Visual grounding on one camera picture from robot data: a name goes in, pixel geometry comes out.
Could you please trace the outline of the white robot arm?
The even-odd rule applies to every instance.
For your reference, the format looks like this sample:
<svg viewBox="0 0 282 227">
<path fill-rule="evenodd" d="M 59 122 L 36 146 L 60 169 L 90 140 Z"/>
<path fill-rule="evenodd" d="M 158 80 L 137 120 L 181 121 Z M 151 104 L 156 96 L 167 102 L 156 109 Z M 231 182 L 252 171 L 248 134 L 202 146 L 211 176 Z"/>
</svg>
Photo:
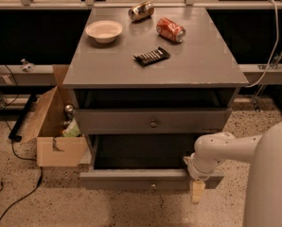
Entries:
<svg viewBox="0 0 282 227">
<path fill-rule="evenodd" d="M 229 132 L 207 134 L 184 158 L 194 181 L 206 181 L 227 160 L 250 165 L 243 227 L 282 227 L 282 122 L 265 133 L 236 138 Z"/>
</svg>

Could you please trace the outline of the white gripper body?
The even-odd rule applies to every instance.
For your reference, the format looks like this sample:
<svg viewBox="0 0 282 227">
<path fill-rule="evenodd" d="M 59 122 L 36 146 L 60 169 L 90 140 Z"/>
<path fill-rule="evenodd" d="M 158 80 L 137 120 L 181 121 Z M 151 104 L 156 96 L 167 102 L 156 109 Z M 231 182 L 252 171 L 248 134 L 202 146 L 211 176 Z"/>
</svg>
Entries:
<svg viewBox="0 0 282 227">
<path fill-rule="evenodd" d="M 206 181 L 215 172 L 215 169 L 223 163 L 223 160 L 204 160 L 196 153 L 192 153 L 191 164 L 187 166 L 189 175 L 194 181 Z"/>
</svg>

